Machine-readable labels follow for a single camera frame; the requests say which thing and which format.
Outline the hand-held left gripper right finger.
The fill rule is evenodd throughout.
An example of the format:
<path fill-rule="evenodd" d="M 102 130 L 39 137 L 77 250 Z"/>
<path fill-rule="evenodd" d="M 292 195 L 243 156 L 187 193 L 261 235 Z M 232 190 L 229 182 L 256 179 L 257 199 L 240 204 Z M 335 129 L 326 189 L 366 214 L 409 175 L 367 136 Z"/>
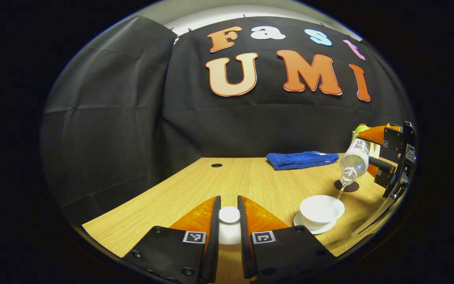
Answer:
<path fill-rule="evenodd" d="M 238 210 L 245 279 L 313 279 L 335 263 L 336 257 L 305 226 L 288 226 L 241 195 Z"/>

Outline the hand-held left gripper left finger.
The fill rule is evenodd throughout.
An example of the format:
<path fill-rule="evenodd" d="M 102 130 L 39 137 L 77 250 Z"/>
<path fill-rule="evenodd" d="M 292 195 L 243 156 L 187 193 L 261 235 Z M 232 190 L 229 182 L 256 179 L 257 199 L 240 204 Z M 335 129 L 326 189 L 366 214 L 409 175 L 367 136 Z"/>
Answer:
<path fill-rule="evenodd" d="M 169 228 L 156 225 L 124 260 L 162 284 L 209 284 L 216 281 L 221 197 L 189 211 Z"/>

